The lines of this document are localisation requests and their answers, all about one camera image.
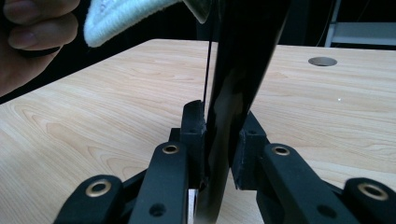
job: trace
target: white towel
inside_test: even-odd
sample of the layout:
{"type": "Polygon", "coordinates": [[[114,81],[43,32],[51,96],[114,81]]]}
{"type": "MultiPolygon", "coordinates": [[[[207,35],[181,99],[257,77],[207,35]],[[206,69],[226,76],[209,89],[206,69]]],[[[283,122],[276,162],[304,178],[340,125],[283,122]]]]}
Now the white towel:
{"type": "Polygon", "coordinates": [[[92,0],[84,25],[84,38],[95,48],[147,16],[181,0],[92,0]]]}

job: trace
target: mounting hole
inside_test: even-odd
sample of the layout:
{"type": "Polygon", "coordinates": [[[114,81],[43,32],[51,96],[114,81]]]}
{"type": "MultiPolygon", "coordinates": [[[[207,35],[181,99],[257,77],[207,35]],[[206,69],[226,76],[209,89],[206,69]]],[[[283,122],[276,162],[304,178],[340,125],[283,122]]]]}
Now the mounting hole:
{"type": "Polygon", "coordinates": [[[166,154],[175,154],[175,153],[178,153],[178,146],[172,145],[172,146],[164,147],[164,148],[163,148],[163,153],[166,153],[166,154]]]}
{"type": "Polygon", "coordinates": [[[85,194],[95,198],[108,193],[111,189],[111,183],[106,179],[96,180],[91,183],[85,190],[85,194]]]}
{"type": "Polygon", "coordinates": [[[386,201],[389,198],[384,190],[373,184],[361,183],[358,185],[358,189],[367,197],[375,200],[386,201]]]}
{"type": "Polygon", "coordinates": [[[161,217],[166,213],[166,208],[163,203],[155,203],[149,209],[149,214],[153,217],[161,217]]]}
{"type": "Polygon", "coordinates": [[[323,204],[318,205],[317,209],[318,212],[320,212],[320,214],[323,215],[324,217],[330,217],[330,218],[337,217],[337,213],[327,205],[323,205],[323,204]]]}
{"type": "Polygon", "coordinates": [[[289,156],[290,151],[284,147],[273,147],[273,152],[279,156],[289,156]]]}
{"type": "Polygon", "coordinates": [[[337,61],[335,59],[327,57],[311,58],[308,60],[308,62],[316,66],[333,66],[337,64],[337,61]]]}

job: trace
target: wooden table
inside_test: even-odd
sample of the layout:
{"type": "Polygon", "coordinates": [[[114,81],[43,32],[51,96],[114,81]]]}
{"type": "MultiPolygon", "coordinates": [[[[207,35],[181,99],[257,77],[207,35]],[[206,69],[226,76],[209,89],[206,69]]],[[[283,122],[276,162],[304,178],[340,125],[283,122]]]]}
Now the wooden table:
{"type": "MultiPolygon", "coordinates": [[[[0,105],[0,223],[51,223],[86,178],[147,168],[183,105],[202,99],[206,51],[151,40],[0,105]]],[[[326,181],[396,189],[395,51],[278,46],[252,111],[326,181]],[[338,64],[308,63],[317,56],[338,64]]],[[[230,177],[219,223],[260,222],[255,192],[230,177]]]]}

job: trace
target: human hand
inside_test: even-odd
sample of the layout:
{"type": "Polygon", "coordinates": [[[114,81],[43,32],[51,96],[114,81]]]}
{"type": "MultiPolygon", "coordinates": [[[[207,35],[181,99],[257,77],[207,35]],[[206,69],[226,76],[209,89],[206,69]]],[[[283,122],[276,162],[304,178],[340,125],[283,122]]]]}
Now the human hand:
{"type": "Polygon", "coordinates": [[[52,49],[76,37],[78,22],[71,11],[78,4],[79,0],[5,0],[2,10],[18,26],[7,36],[0,24],[0,96],[38,76],[59,52],[24,58],[17,49],[52,49]]]}

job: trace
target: black wire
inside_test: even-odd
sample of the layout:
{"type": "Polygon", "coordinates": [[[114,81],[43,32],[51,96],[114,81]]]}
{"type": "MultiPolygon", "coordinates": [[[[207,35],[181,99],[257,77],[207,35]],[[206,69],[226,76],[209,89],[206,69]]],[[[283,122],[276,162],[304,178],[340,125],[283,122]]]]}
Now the black wire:
{"type": "Polygon", "coordinates": [[[322,40],[322,38],[323,38],[323,36],[324,36],[324,33],[326,33],[326,28],[328,27],[329,21],[330,21],[330,17],[332,16],[332,11],[333,11],[333,7],[334,7],[334,2],[335,2],[335,0],[332,0],[332,5],[330,6],[329,14],[327,15],[327,20],[326,20],[326,23],[324,24],[323,32],[322,32],[322,34],[320,35],[320,39],[319,39],[319,41],[318,41],[318,43],[317,43],[317,45],[316,45],[315,47],[319,46],[320,41],[322,40]]]}
{"type": "Polygon", "coordinates": [[[209,67],[210,67],[210,55],[212,52],[212,42],[213,42],[213,30],[215,29],[214,19],[210,20],[210,34],[209,34],[209,46],[207,49],[207,59],[206,59],[206,73],[205,73],[205,87],[204,87],[204,111],[206,103],[206,92],[207,92],[207,81],[209,80],[209,67]]]}
{"type": "Polygon", "coordinates": [[[367,0],[366,5],[364,6],[363,10],[361,11],[361,14],[359,15],[358,19],[356,21],[360,21],[361,17],[363,16],[364,12],[366,11],[366,8],[369,6],[369,3],[371,0],[367,0]]]}

